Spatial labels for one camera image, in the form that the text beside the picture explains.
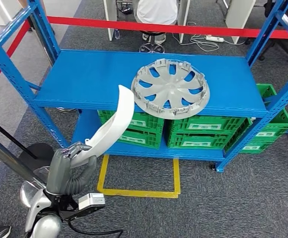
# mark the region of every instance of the floor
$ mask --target floor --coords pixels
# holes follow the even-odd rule
[[[48,14],[104,18],[102,1],[68,0],[61,10],[58,8],[58,2],[45,0]],[[132,15],[121,18],[134,20]],[[259,28],[264,20],[263,10],[255,8],[246,27]],[[224,26],[220,5],[208,0],[193,0],[188,21],[197,25]],[[140,32],[121,31],[120,40],[109,42],[104,40],[107,37],[105,29],[53,27],[62,48],[137,51],[142,43]],[[13,60],[26,78],[39,82],[48,64],[36,42],[37,46],[30,48],[31,53],[28,56],[30,43],[33,39],[33,34],[27,34]],[[188,40],[189,36],[185,36],[184,41]],[[195,45],[179,46],[169,34],[165,47],[169,53],[205,54]],[[219,50],[210,54],[243,56],[249,47],[222,44]],[[284,52],[274,47],[266,55],[264,61],[256,62],[252,70],[255,81],[273,83],[280,90],[288,79],[286,59]],[[27,110],[21,98],[8,87],[5,78],[1,75],[0,125],[27,146],[45,142],[54,149],[58,147],[35,115]],[[65,137],[70,138],[77,118],[76,113],[48,111]],[[2,135],[0,141],[8,146]],[[20,152],[14,145],[8,148],[17,155]],[[99,158],[98,168],[101,163],[101,158]],[[288,134],[261,155],[238,155],[223,174],[211,171],[209,165],[208,162],[180,161],[181,194],[178,199],[108,196],[106,208],[73,225],[85,231],[122,228],[125,230],[122,237],[128,238],[288,238]],[[97,171],[89,186],[79,196],[96,190],[99,170]],[[24,233],[27,213],[19,199],[20,185],[21,178],[0,164],[0,225],[12,225],[11,236],[15,238]],[[104,188],[172,191],[174,189],[172,162],[110,156]],[[67,225],[64,225],[61,235],[76,236]]]

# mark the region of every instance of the red line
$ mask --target red line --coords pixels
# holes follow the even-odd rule
[[[11,57],[15,49],[20,43],[21,39],[30,29],[30,24],[28,21],[24,21],[23,26],[19,30],[19,32],[16,35],[16,37],[14,39],[14,41],[11,44],[11,46],[7,50],[7,55]]]
[[[203,34],[216,36],[241,36],[255,38],[258,35],[261,29],[235,29],[224,27],[205,27],[205,26],[177,26],[177,25],[159,25],[159,24],[144,24],[126,21],[106,21],[98,19],[85,19],[75,17],[59,17],[48,16],[50,23],[88,26],[97,28],[116,28],[121,30],[135,31],[157,31],[169,33],[184,33],[184,34]],[[274,30],[271,38],[288,39],[286,30]]]

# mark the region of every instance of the power strip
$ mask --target power strip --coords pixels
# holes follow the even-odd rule
[[[224,42],[224,39],[222,37],[215,37],[212,35],[206,35],[206,41],[215,41],[215,42]]]

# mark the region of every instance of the blue metal shelf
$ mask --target blue metal shelf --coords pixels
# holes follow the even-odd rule
[[[96,110],[83,110],[79,115],[71,142],[84,142],[85,138],[91,138],[101,126],[101,124]],[[166,141],[166,138],[162,138],[160,147],[158,150],[143,146],[116,142],[106,153],[110,155],[170,159],[180,158],[186,160],[222,161],[224,159],[222,150],[170,149],[167,148]]]
[[[44,107],[82,109],[73,142],[91,138],[101,126],[95,110],[116,110],[118,85],[130,87],[141,67],[156,59],[181,60],[204,73],[210,88],[210,100],[200,115],[255,117],[256,119],[224,155],[221,150],[169,149],[165,139],[159,150],[124,143],[115,143],[107,153],[115,155],[162,157],[215,161],[218,172],[234,159],[258,132],[288,104],[288,82],[277,95],[269,97],[264,106],[250,68],[271,33],[281,23],[288,30],[288,0],[277,0],[261,32],[245,58],[227,56],[144,54],[130,52],[96,52],[61,50],[39,0],[28,0],[22,10],[0,35],[0,70],[61,147],[68,142]],[[29,14],[48,59],[53,64],[42,87],[29,84],[2,47]],[[33,93],[35,88],[37,94]],[[136,112],[141,110],[135,106]]]
[[[261,118],[268,113],[243,57],[62,50],[35,103],[116,110],[118,85],[131,87],[143,65],[160,58],[191,63],[206,75],[210,100],[200,115]],[[135,105],[136,112],[142,110]]]

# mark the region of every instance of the shelf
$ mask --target shelf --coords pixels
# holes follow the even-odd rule
[[[118,85],[157,59],[191,63],[205,74],[210,100],[200,115],[263,117],[268,113],[243,57],[62,50],[34,100],[41,107],[116,110]],[[142,110],[135,105],[135,112]]]
[[[96,110],[83,110],[78,119],[71,143],[91,138],[101,127],[100,119]],[[211,149],[169,149],[164,138],[159,149],[151,149],[142,146],[116,142],[106,152],[110,155],[153,157],[153,158],[180,158],[186,160],[222,161],[222,150]]]

